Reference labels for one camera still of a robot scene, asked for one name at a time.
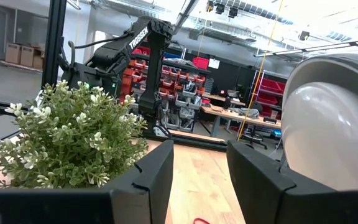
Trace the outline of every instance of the cardboard box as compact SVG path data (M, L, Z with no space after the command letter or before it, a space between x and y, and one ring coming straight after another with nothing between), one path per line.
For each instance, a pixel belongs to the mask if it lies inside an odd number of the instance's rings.
M26 67L32 67L34 61L34 52L34 48L22 46L22 56L20 64Z
M34 59L33 59L33 62L32 62L32 67L36 68L36 69L43 69L43 67L44 67L44 59L39 55L34 56Z
M20 64L22 46L19 44L7 44L5 52L5 61L9 63Z

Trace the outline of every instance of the green plant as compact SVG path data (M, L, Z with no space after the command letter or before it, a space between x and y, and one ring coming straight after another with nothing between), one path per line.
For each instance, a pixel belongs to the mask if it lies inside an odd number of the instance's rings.
M100 87L78 84L78 90L66 81L47 85L44 103L27 114L20 103L6 109L22 134L17 142L0 141L0 172L11 179L0 187L100 187L145 155L147 142L133 137L146 123L127 114L134 99L118 103Z

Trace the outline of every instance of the robotic arm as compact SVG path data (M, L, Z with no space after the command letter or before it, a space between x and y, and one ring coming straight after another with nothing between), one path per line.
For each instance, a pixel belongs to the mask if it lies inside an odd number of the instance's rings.
M122 36L106 40L109 42L96 50L85 64L75 63L74 49L89 47L100 42L77 47L69 42L72 49L71 64L68 65L64 55L59 59L60 66L65 71L62 79L68 81L70 88L78 87L77 82L82 81L90 86L102 86L114 95L115 83L120 80L119 76L131 61L131 53L147 38L151 53L146 90L139 99L139 112L152 124L158 116L160 104L155 98L155 93L160 83L163 53L170 44L172 33L173 29L169 22L142 16Z

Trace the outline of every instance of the office chair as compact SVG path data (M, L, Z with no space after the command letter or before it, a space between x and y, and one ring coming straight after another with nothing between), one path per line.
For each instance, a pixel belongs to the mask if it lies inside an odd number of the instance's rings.
M253 102L251 104L250 109L257 109L259 111L259 114L261 114L263 111L262 105L258 102ZM253 125L252 131L251 132L245 131L244 135L241 138L246 141L249 141L251 145L253 143L260 144L267 150L267 146L263 143L264 137L259 134L256 134L255 132L256 132L256 126Z

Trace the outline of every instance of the wooden surface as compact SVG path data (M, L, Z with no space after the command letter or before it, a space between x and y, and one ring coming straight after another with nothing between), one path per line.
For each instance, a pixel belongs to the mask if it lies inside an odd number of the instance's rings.
M159 144L149 141L149 149ZM245 223L231 184L226 153L175 145L174 154L167 224L193 224L195 218L210 224Z
M177 134L177 135L181 135L181 136L188 136L188 137L193 137L193 138L201 138L201 139L210 140L210 141L216 141L216 142L226 142L224 139L214 138L214 137L209 137L209 136L202 136L202 135L193 134L193 133L186 133L186 132L183 132L183 131L169 130L169 132L171 132L171 134Z
M212 107L206 107L202 106L201 109L205 113L213 114L216 116L220 116L222 118L230 118L235 121L243 121L245 116L241 116L236 112L230 112L229 110L225 110L220 106L212 106ZM281 121L277 121L276 124L264 122L264 118L259 116L259 118L253 119L253 118L247 118L246 124L254 124L258 126L263 126L267 128L275 128L275 129L281 129Z
M210 95L208 93L204 93L203 94L203 97L207 97L209 99L214 99L214 100L220 100L220 101L225 101L226 99L224 97L221 97L221 96L216 96L216 95ZM232 104L235 104L235 105L239 105L239 106L246 106L245 103L243 102L238 102L238 101L234 101L232 100L231 101Z

